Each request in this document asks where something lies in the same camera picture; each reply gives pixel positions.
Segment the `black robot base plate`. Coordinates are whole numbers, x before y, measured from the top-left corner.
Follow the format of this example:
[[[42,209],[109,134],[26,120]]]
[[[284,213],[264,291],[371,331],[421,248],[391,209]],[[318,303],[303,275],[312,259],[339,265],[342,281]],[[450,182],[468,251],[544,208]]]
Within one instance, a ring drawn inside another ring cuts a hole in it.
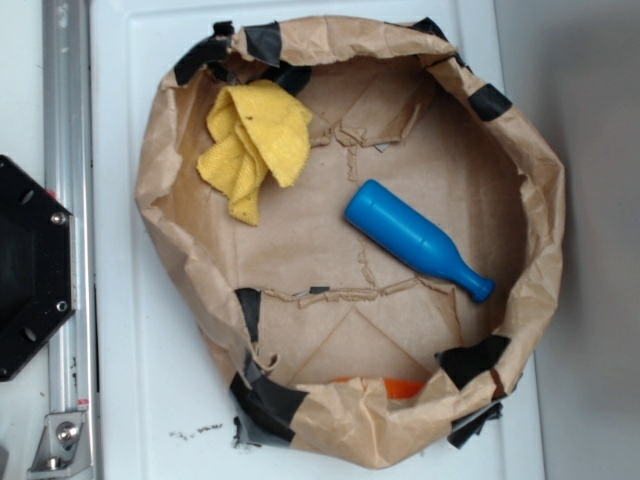
[[[75,311],[73,215],[1,157],[1,380],[9,382]]]

